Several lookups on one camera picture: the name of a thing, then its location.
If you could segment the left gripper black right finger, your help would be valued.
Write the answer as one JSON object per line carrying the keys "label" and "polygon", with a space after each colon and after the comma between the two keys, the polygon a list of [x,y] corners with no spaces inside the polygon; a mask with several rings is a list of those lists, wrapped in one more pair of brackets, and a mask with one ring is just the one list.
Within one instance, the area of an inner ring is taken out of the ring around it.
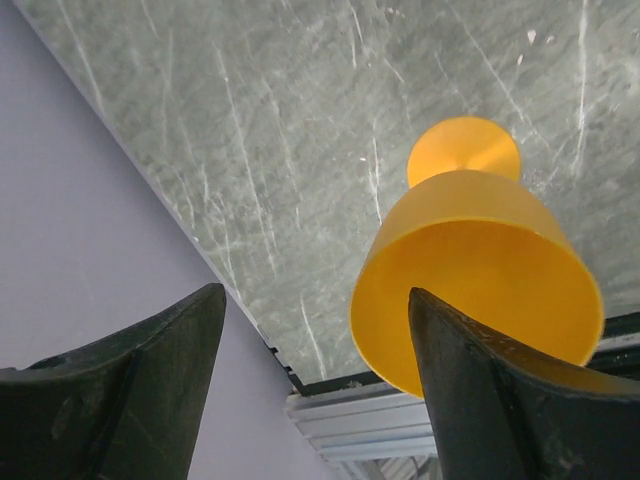
{"label": "left gripper black right finger", "polygon": [[638,478],[638,381],[553,358],[420,288],[408,315],[444,478]]}

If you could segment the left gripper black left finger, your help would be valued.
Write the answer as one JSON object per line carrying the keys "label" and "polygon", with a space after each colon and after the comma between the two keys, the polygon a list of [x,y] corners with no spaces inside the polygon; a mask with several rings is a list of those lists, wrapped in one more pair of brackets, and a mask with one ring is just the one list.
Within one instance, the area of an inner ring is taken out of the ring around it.
{"label": "left gripper black left finger", "polygon": [[208,284],[166,310],[1,371],[4,479],[185,479],[222,337]]}

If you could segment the orange plastic wine glass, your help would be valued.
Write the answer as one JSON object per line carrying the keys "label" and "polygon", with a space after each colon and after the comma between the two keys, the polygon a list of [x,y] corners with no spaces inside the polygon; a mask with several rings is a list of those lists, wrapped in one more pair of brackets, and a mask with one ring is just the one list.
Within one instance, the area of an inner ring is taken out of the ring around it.
{"label": "orange plastic wine glass", "polygon": [[382,221],[350,301],[357,350],[388,384],[422,395],[408,313],[415,288],[554,358],[592,358],[605,322],[600,288],[520,170],[515,140],[480,117],[443,120],[414,145],[407,192]]}

